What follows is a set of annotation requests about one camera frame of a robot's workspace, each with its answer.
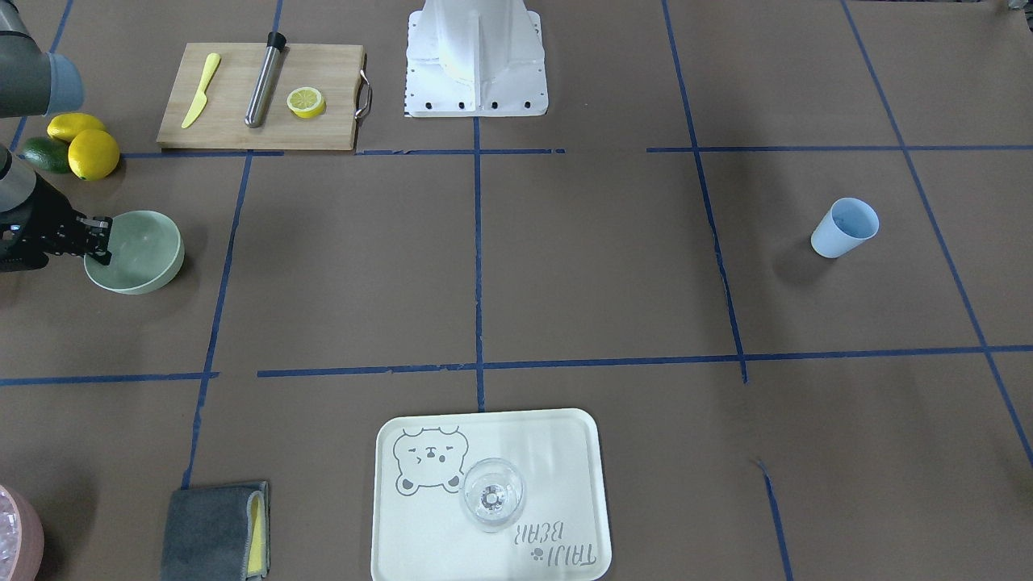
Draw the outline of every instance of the cutting board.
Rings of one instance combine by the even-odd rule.
[[[209,53],[222,62],[205,92],[208,104],[190,127],[180,125],[193,102]],[[265,58],[262,42],[191,42],[183,52],[168,105],[158,130],[163,148],[342,150],[355,147],[355,99],[358,70],[366,52],[351,44],[287,44],[279,80],[261,127],[244,124],[251,93]],[[287,109],[287,95],[299,87],[315,87],[326,111],[301,119]]]

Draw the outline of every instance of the light green bowl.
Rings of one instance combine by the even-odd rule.
[[[107,249],[112,264],[105,267],[85,256],[86,274],[97,286],[123,295],[157,290],[183,266],[183,237],[176,222],[150,210],[115,216]]]

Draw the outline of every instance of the folded cloth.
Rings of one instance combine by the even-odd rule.
[[[161,581],[245,581],[268,574],[268,482],[173,493]]]

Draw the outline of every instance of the light blue cup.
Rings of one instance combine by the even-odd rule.
[[[183,237],[168,216],[136,210],[115,216],[107,241],[112,264],[85,256],[86,274],[97,286],[123,295],[161,288],[183,266]]]
[[[879,232],[879,216],[856,197],[841,197],[811,235],[811,247],[826,258],[838,258]]]

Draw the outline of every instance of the lemon half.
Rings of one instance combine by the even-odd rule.
[[[326,101],[318,89],[301,87],[287,95],[287,106],[302,119],[311,119],[326,110]]]

